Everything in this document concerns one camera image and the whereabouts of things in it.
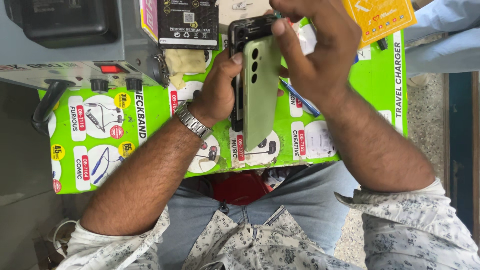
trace forearm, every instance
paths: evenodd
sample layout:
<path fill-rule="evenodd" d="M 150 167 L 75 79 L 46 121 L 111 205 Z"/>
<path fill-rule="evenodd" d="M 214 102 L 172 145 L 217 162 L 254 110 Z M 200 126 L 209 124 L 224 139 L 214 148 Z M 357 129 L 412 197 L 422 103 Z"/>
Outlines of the forearm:
<path fill-rule="evenodd" d="M 104 235 L 136 235 L 155 224 L 177 190 L 201 139 L 174 116 L 100 187 L 80 220 Z"/>
<path fill-rule="evenodd" d="M 319 100 L 342 160 L 364 187 L 380 192 L 424 188 L 434 181 L 427 158 L 348 86 Z"/>

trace smartphone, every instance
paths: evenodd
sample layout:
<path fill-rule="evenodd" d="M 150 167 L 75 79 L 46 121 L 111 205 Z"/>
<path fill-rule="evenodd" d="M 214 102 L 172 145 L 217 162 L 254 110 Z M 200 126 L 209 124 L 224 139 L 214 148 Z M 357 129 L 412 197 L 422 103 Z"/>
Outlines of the smartphone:
<path fill-rule="evenodd" d="M 281 57 L 273 36 L 250 41 L 243 49 L 243 139 L 247 151 L 273 130 Z"/>
<path fill-rule="evenodd" d="M 228 26 L 228 51 L 230 57 L 237 52 L 242 52 L 245 44 L 261 37 L 272 35 L 272 24 L 277 20 L 273 14 L 236 20 Z M 232 80 L 235 93 L 235 105 L 231 118 L 232 129 L 236 132 L 243 130 L 243 81 L 241 75 Z"/>

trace orange packaging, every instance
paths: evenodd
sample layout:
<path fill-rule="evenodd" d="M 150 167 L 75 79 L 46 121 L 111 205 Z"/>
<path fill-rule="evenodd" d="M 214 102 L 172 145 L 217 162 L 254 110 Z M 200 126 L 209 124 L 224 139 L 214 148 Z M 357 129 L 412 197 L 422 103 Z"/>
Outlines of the orange packaging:
<path fill-rule="evenodd" d="M 410 0 L 343 0 L 350 17 L 360 25 L 360 48 L 417 23 Z"/>

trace shirt sleeve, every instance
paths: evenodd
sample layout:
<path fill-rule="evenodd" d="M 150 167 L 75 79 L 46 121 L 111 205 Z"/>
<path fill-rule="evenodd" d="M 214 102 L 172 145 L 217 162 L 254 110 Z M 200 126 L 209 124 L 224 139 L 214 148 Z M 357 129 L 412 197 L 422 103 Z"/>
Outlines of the shirt sleeve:
<path fill-rule="evenodd" d="M 438 178 L 412 192 L 362 189 L 353 198 L 335 196 L 363 212 L 368 269 L 480 269 L 478 247 Z"/>
<path fill-rule="evenodd" d="M 170 225 L 165 206 L 153 229 L 136 236 L 107 236 L 89 232 L 77 223 L 68 242 L 67 257 L 57 270 L 159 270 L 157 246 Z"/>

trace red switch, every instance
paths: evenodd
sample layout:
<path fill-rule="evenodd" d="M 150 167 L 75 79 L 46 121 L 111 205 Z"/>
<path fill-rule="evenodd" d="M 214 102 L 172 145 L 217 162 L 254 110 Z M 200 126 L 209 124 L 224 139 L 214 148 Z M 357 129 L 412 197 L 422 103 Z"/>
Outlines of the red switch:
<path fill-rule="evenodd" d="M 100 66 L 100 69 L 102 70 L 102 73 L 107 74 L 124 73 L 124 71 L 118 66 Z"/>

